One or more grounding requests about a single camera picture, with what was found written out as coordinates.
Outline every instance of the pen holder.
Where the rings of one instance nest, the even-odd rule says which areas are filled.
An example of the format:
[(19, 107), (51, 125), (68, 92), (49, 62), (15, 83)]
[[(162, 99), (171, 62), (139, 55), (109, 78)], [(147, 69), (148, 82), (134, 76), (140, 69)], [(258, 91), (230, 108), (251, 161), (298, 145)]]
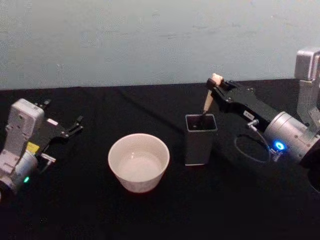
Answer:
[(213, 114), (185, 115), (186, 166), (204, 165), (209, 162), (215, 132), (218, 130)]

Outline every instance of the white wall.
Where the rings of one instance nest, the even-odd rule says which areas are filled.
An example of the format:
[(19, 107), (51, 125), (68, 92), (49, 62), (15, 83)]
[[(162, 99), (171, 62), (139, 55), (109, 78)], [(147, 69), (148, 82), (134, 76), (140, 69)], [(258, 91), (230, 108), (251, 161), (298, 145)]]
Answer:
[(292, 78), (316, 0), (0, 0), (0, 89)]

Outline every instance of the water in bowl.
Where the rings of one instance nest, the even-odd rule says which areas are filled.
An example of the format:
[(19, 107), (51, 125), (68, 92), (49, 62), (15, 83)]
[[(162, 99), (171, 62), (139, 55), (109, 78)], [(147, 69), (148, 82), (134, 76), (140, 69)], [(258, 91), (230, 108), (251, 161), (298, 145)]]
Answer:
[(158, 157), (145, 151), (125, 155), (118, 166), (119, 176), (130, 182), (148, 181), (160, 173), (161, 163)]

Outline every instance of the bowl rim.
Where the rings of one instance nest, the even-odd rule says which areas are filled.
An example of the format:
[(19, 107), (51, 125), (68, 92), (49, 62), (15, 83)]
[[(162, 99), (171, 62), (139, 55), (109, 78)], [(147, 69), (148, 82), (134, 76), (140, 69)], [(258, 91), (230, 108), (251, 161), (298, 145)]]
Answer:
[[(165, 166), (164, 166), (163, 170), (160, 171), (160, 173), (158, 175), (154, 176), (153, 178), (148, 179), (148, 180), (144, 180), (144, 181), (132, 181), (132, 180), (126, 179), (125, 177), (119, 176), (119, 174), (116, 173), (116, 171), (113, 169), (112, 165), (110, 164), (110, 155), (111, 155), (112, 151), (114, 150), (115, 146), (117, 144), (119, 144), (120, 141), (123, 141), (124, 139), (132, 138), (132, 137), (136, 137), (136, 136), (145, 136), (145, 137), (153, 138), (153, 139), (157, 140), (164, 147), (165, 152), (167, 153), (167, 158), (165, 159)], [(111, 171), (113, 172), (113, 174), (116, 175), (118, 178), (121, 178), (122, 180), (125, 180), (125, 181), (130, 182), (130, 183), (145, 183), (145, 182), (148, 182), (148, 181), (151, 181), (151, 180), (154, 180), (154, 179), (158, 178), (159, 176), (161, 176), (166, 171), (166, 169), (167, 169), (167, 167), (169, 165), (169, 162), (170, 162), (170, 152), (169, 152), (169, 149), (168, 149), (167, 145), (160, 138), (158, 138), (158, 137), (156, 137), (154, 135), (151, 135), (151, 134), (147, 134), (147, 133), (133, 133), (133, 134), (129, 134), (129, 135), (126, 135), (126, 136), (118, 139), (111, 146), (111, 148), (109, 150), (109, 153), (108, 153), (108, 165), (109, 165), (109, 168), (111, 169)]]

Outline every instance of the green led light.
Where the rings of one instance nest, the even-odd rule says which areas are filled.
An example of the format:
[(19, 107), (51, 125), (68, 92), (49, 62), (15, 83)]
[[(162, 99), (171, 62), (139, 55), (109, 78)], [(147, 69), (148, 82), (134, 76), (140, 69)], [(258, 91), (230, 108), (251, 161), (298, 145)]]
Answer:
[(23, 182), (26, 184), (26, 183), (29, 181), (29, 179), (30, 179), (30, 178), (27, 176), (27, 177), (24, 179)]

